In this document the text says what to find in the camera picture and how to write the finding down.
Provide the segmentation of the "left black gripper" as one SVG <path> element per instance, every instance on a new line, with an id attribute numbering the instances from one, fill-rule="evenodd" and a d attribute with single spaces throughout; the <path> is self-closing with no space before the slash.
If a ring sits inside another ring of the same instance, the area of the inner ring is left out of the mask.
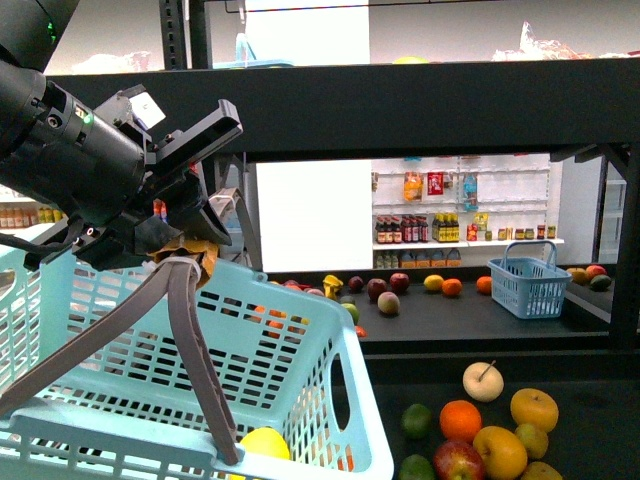
<path id="1" fill-rule="evenodd" d="M 66 249 L 106 270 L 139 266 L 174 240 L 229 243 L 193 168 L 241 132 L 227 100 L 156 143 L 125 92 L 90 109 L 54 83 L 23 89 L 22 192 L 67 217 L 23 245 L 26 268 Z"/>

